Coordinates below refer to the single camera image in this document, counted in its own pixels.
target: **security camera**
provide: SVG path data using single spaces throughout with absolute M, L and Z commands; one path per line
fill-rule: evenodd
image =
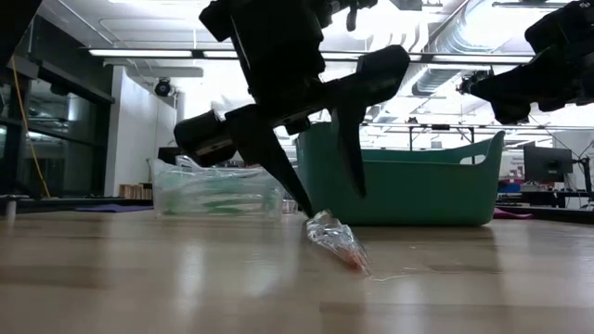
M 170 78 L 160 78 L 155 86 L 155 94 L 161 97 L 169 97 L 175 94 L 175 87 L 171 85 Z

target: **ceiling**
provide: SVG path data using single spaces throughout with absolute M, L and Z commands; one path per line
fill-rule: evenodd
M 216 43 L 198 20 L 198 15 L 208 3 L 202 0 L 45 0 L 39 13 L 89 47 L 232 48 L 230 43 Z M 444 29 L 438 29 L 462 3 L 462 0 L 426 0 L 422 12 L 413 13 L 399 11 L 389 0 L 380 0 L 376 7 L 359 13 L 355 33 L 345 30 L 345 12 L 338 13 L 333 17 L 334 24 L 324 31 L 325 40 L 320 48 L 369 51 L 388 44 L 400 44 L 414 52 L 420 52 L 427 45 L 430 51 L 442 53 L 469 50 L 531 53 L 523 39 L 523 32 L 546 12 L 532 9 L 510 11 L 493 7 L 493 0 L 470 0 L 463 10 L 464 18 L 458 14 L 449 24 L 441 27 Z M 435 41 L 428 44 L 432 34 L 436 36 Z M 456 45 L 449 36 L 463 38 L 468 43 Z M 173 78 L 173 83 L 188 95 L 206 96 L 213 105 L 222 109 L 228 108 L 225 103 L 237 104 L 250 99 L 235 60 L 144 59 L 121 64 L 127 66 L 132 75 L 144 73 L 143 80 L 147 82 L 154 80 L 150 74 L 156 73 L 156 69 L 190 71 L 201 68 L 203 74 L 200 78 Z M 322 78 L 331 80 L 354 70 L 354 63 L 329 62 Z M 413 84 L 430 73 L 425 65 L 411 65 L 398 96 L 382 104 L 381 112 L 368 121 L 403 123 L 409 117 L 416 117 L 418 122 L 426 123 L 494 123 L 489 104 L 456 92 L 460 76 L 467 71 L 469 69 L 451 71 L 429 96 L 413 96 Z M 594 125 L 588 110 L 589 107 L 571 107 L 563 112 L 543 113 L 535 109 L 533 115 L 536 122 L 542 124 Z M 323 120 L 324 116 L 315 115 L 313 118 Z M 364 127 L 361 134 L 363 145 L 407 147 L 408 134 L 389 135 L 386 133 L 388 130 Z M 415 147 L 430 148 L 432 142 L 438 140 L 443 141 L 444 148 L 464 145 L 464 140 L 460 142 L 460 138 L 460 134 L 439 134 L 438 137 L 422 134 L 416 139 Z M 507 138 L 510 143 L 515 143 L 521 139 L 548 140 L 549 135 L 544 132 L 540 135 L 520 132 Z

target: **ceiling duct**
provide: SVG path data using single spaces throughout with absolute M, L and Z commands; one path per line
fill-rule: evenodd
M 425 52 L 461 54 L 491 53 L 511 37 L 522 34 L 542 13 L 528 13 L 493 7 L 494 0 L 470 0 L 425 47 Z M 415 96 L 430 96 L 460 70 L 410 66 L 402 87 L 410 85 Z

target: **plastic bag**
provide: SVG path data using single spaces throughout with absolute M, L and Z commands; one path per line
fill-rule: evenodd
M 201 168 L 187 163 L 153 162 L 157 214 L 280 218 L 284 190 L 263 168 Z
M 349 268 L 369 275 L 368 255 L 348 225 L 341 224 L 328 211 L 316 214 L 305 224 L 310 240 L 338 255 Z

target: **wooden table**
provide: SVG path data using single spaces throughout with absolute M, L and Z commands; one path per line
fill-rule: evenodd
M 0 333 L 592 333 L 594 230 L 357 228 L 373 276 L 282 223 L 152 212 L 0 227 Z

